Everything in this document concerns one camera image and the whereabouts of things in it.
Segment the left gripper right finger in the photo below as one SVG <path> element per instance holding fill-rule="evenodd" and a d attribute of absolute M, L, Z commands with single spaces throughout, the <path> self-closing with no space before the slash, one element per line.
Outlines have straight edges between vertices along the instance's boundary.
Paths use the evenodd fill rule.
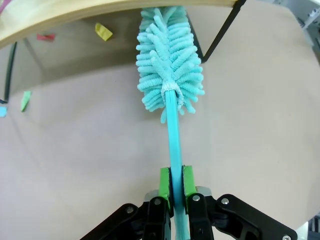
<path fill-rule="evenodd" d="M 196 186 L 191 166 L 183 166 L 185 210 L 192 240 L 214 239 L 213 228 L 235 240 L 296 240 L 295 230 L 232 194 L 214 199 L 207 187 Z"/>

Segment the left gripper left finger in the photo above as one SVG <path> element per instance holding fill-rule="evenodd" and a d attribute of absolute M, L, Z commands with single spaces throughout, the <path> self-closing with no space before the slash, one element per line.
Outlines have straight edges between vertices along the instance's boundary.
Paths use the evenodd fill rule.
<path fill-rule="evenodd" d="M 82 240 L 170 240 L 173 217 L 171 171 L 160 169 L 159 189 L 148 192 L 141 206 L 123 204 Z"/>

